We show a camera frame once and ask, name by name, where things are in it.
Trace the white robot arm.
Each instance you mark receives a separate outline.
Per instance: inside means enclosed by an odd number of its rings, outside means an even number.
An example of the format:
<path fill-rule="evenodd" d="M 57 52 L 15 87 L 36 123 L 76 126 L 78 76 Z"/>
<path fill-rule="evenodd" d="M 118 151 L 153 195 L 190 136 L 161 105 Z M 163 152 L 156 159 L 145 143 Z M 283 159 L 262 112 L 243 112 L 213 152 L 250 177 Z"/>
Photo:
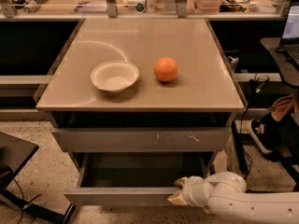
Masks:
<path fill-rule="evenodd" d="M 248 193 L 243 177 L 220 172 L 207 178 L 182 177 L 168 197 L 175 205 L 202 207 L 219 217 L 256 224 L 299 224 L 299 193 Z"/>

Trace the white wrapped gripper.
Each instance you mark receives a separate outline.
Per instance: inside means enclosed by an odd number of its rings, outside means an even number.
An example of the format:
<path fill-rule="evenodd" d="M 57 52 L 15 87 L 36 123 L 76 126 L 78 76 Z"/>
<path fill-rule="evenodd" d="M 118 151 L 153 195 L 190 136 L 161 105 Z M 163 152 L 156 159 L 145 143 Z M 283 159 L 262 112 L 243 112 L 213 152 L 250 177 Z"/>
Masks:
<path fill-rule="evenodd" d="M 174 186 L 182 188 L 167 200 L 174 205 L 204 207 L 214 187 L 200 176 L 182 177 L 174 181 Z"/>

